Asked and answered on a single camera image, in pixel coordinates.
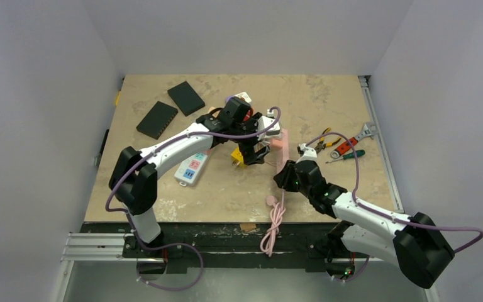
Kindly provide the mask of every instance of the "adjustable wrench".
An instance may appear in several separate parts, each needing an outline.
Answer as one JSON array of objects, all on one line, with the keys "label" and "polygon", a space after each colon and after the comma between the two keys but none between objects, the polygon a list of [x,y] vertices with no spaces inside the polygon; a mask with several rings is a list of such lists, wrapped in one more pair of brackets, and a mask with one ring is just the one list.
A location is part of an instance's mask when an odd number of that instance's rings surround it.
[{"label": "adjustable wrench", "polygon": [[[371,137],[371,139],[374,139],[373,135],[378,133],[379,131],[375,123],[373,123],[372,121],[369,121],[364,124],[364,127],[362,127],[362,131],[359,134],[357,134],[353,138],[350,138],[349,140],[351,141],[351,143],[353,143],[353,146],[355,146],[359,141],[361,141],[365,137]],[[349,151],[350,149],[351,149],[351,146],[349,146],[349,143],[343,142],[341,145],[338,146],[338,148],[334,149],[334,151],[330,153],[330,156],[333,159],[337,159],[343,154],[345,154],[345,152]]]}]

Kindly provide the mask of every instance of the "white power strip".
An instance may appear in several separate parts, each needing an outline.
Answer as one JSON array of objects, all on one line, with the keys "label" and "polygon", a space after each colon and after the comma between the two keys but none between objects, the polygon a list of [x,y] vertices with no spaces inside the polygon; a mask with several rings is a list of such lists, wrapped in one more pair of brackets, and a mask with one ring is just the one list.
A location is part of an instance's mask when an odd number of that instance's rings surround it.
[{"label": "white power strip", "polygon": [[207,159],[208,155],[199,152],[181,162],[177,172],[175,172],[175,178],[179,181],[179,184],[183,187],[195,186]]}]

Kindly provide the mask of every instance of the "gray floor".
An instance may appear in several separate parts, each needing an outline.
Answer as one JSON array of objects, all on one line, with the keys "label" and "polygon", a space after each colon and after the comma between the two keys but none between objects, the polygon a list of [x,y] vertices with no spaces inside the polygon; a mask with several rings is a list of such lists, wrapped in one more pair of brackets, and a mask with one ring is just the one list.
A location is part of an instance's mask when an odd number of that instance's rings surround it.
[{"label": "gray floor", "polygon": [[[183,285],[197,274],[161,276],[165,286]],[[135,264],[75,263],[66,301],[280,301],[425,302],[425,292],[384,262],[368,265],[363,276],[342,286],[326,274],[298,269],[206,269],[193,288],[166,292],[136,282]]]}]

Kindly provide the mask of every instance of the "cable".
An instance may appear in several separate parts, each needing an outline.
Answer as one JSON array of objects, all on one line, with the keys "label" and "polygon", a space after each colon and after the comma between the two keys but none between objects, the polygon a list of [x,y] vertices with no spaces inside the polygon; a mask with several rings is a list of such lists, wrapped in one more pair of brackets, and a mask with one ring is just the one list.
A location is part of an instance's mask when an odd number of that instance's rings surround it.
[{"label": "cable", "polygon": [[312,143],[314,143],[315,141],[319,140],[320,138],[322,137],[325,137],[327,135],[338,135],[339,137],[342,137],[343,139],[345,139],[345,141],[349,144],[349,146],[351,146],[351,149],[352,149],[352,152],[353,154],[355,155],[355,163],[356,163],[356,182],[355,182],[355,188],[353,189],[353,201],[359,206],[361,207],[362,209],[365,209],[371,213],[374,213],[374,214],[377,214],[381,217],[384,217],[386,219],[390,219],[390,220],[393,220],[393,221],[396,221],[398,223],[402,223],[404,225],[409,225],[411,227],[415,227],[415,228],[423,228],[425,230],[434,230],[434,231],[447,231],[447,232],[478,232],[478,236],[476,236],[475,238],[473,238],[472,240],[470,240],[469,242],[467,242],[466,244],[456,248],[454,250],[455,254],[456,253],[459,253],[465,249],[467,249],[468,247],[470,247],[471,245],[477,243],[480,239],[483,238],[483,230],[480,229],[480,228],[476,228],[476,227],[472,227],[472,226],[434,226],[434,225],[422,225],[420,223],[415,223],[415,222],[410,222],[410,221],[406,221],[406,220],[401,220],[401,219],[398,219],[398,218],[393,218],[392,216],[388,215],[388,214],[385,214],[381,211],[378,211],[378,210],[375,210],[373,208],[370,208],[369,206],[366,206],[365,204],[359,202],[357,200],[357,191],[358,191],[358,185],[360,184],[360,167],[358,165],[358,155],[355,151],[355,147],[353,146],[353,144],[351,143],[351,141],[343,134],[341,133],[337,133],[337,132],[329,132],[329,133],[325,133],[323,135],[320,135],[316,138],[314,138],[313,140],[311,140],[310,142],[308,142],[306,145],[310,145]]},{"label": "cable", "polygon": [[223,110],[223,107],[217,107],[217,108],[214,108],[212,109],[208,114],[209,115],[214,115],[214,113],[220,111],[220,110]]},{"label": "cable", "polygon": [[364,264],[362,264],[362,266],[360,267],[358,272],[355,272],[351,278],[345,279],[344,282],[347,283],[347,282],[350,282],[350,281],[353,281],[354,279],[356,279],[364,271],[364,269],[367,267],[368,262],[369,262],[369,256],[367,256],[367,258],[365,258]]},{"label": "cable", "polygon": [[286,212],[286,208],[284,207],[284,192],[285,191],[282,190],[280,203],[278,203],[276,198],[272,196],[273,200],[275,200],[275,203],[270,204],[270,206],[273,206],[273,209],[271,209],[271,213],[269,215],[271,217],[271,226],[269,229],[267,229],[262,241],[260,242],[260,250],[269,257],[273,255],[273,247],[275,246],[275,239],[279,233],[279,225],[282,223],[282,216],[284,215],[284,212]]},{"label": "cable", "polygon": [[126,218],[128,220],[128,223],[130,224],[131,228],[135,231],[134,232],[134,236],[136,237],[136,241],[138,242],[138,244],[140,245],[140,247],[143,250],[149,251],[149,252],[154,252],[154,251],[157,251],[157,250],[166,249],[168,247],[172,247],[172,246],[176,246],[176,245],[181,245],[181,246],[189,247],[191,250],[193,250],[197,254],[197,256],[199,257],[199,261],[201,263],[201,266],[199,268],[199,275],[197,275],[197,278],[195,278],[195,280],[193,280],[193,282],[191,282],[191,283],[189,283],[189,284],[187,284],[185,286],[181,286],[181,287],[177,287],[177,288],[168,288],[168,287],[165,287],[165,286],[161,286],[161,285],[154,284],[154,283],[151,283],[149,281],[146,281],[139,274],[138,274],[138,281],[141,281],[141,282],[145,283],[148,286],[152,286],[154,288],[163,289],[165,291],[182,291],[182,290],[185,290],[185,289],[188,289],[188,288],[192,287],[197,282],[199,282],[199,280],[201,279],[201,276],[203,275],[203,271],[204,271],[204,261],[203,261],[203,257],[201,255],[201,253],[199,253],[199,251],[195,247],[193,247],[192,245],[186,244],[186,243],[170,243],[170,244],[163,245],[161,247],[155,247],[155,248],[147,247],[143,243],[143,241],[141,240],[141,238],[139,237],[138,232],[137,232],[134,224],[132,223],[132,220],[130,218],[130,215],[128,214],[128,211],[125,208],[110,208],[110,202],[112,202],[112,199],[116,195],[116,192],[118,191],[119,187],[121,187],[122,183],[124,183],[124,181],[127,179],[127,177],[130,174],[134,173],[137,170],[137,168],[139,166],[141,166],[144,162],[146,162],[151,157],[156,156],[156,154],[159,151],[161,151],[165,147],[171,145],[172,143],[178,142],[179,140],[182,140],[184,138],[191,137],[193,135],[211,135],[211,136],[214,136],[214,137],[227,138],[227,139],[230,139],[230,140],[243,140],[243,139],[246,139],[246,138],[257,137],[257,136],[259,136],[259,135],[267,132],[267,130],[273,128],[279,122],[279,119],[280,119],[280,116],[281,116],[280,108],[279,107],[276,107],[276,106],[273,106],[273,107],[271,107],[271,110],[277,110],[277,118],[269,126],[265,127],[264,129],[262,129],[262,130],[260,130],[260,131],[258,131],[256,133],[251,133],[251,134],[248,134],[248,135],[226,135],[226,134],[221,134],[221,133],[195,131],[195,132],[190,132],[188,134],[179,135],[178,137],[174,137],[171,140],[168,140],[168,141],[164,142],[162,145],[160,145],[157,148],[155,148],[152,152],[150,152],[149,154],[146,154],[145,156],[143,156],[137,163],[135,163],[132,167],[130,167],[130,169],[128,169],[128,171],[126,171],[123,174],[123,176],[121,176],[121,179],[116,183],[116,185],[114,186],[114,188],[112,188],[112,191],[110,192],[110,194],[108,196],[108,199],[106,200],[106,203],[104,204],[104,209],[107,212],[124,212],[125,213]]},{"label": "cable", "polygon": [[136,267],[136,274],[138,275],[137,281],[143,282],[144,284],[151,286],[153,288],[163,289],[164,291],[183,291],[185,289],[191,288],[193,285],[195,285],[195,284],[197,284],[197,282],[199,282],[199,280],[203,276],[203,272],[204,272],[204,261],[203,261],[203,257],[201,255],[201,253],[199,253],[199,251],[194,246],[181,242],[181,243],[170,243],[170,244],[163,245],[161,247],[148,247],[148,246],[145,245],[145,243],[138,236],[138,231],[136,230],[134,223],[132,223],[132,220],[130,219],[130,215],[128,213],[126,213],[125,216],[126,216],[126,219],[128,220],[128,223],[130,224],[131,229],[134,230],[134,237],[136,238],[136,241],[138,242],[138,245],[140,246],[140,248],[142,248],[142,250],[147,251],[147,252],[155,252],[157,250],[163,250],[163,249],[167,249],[169,247],[176,247],[178,245],[181,245],[183,247],[190,248],[191,250],[193,250],[195,252],[195,254],[197,254],[197,257],[199,257],[199,263],[200,263],[199,274],[197,275],[197,277],[192,282],[190,282],[189,284],[186,284],[184,286],[180,286],[180,287],[176,287],[176,288],[170,288],[170,287],[167,287],[167,286],[162,286],[162,285],[158,285],[158,284],[149,282],[149,281],[145,280],[143,277],[141,277],[140,272],[138,270],[138,267]]}]

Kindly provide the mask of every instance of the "pink cable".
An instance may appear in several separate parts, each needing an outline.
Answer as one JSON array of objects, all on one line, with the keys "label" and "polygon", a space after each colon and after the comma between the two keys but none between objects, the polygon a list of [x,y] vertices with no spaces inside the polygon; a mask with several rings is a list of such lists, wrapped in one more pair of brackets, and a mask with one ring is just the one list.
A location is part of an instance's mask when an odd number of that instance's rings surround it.
[{"label": "pink cable", "polygon": [[273,246],[275,245],[275,239],[279,234],[279,225],[282,223],[282,216],[286,212],[284,207],[284,190],[282,190],[282,197],[280,198],[280,203],[273,196],[267,196],[267,204],[273,206],[270,212],[271,217],[271,227],[265,232],[262,241],[260,242],[260,250],[271,257],[273,255]]}]

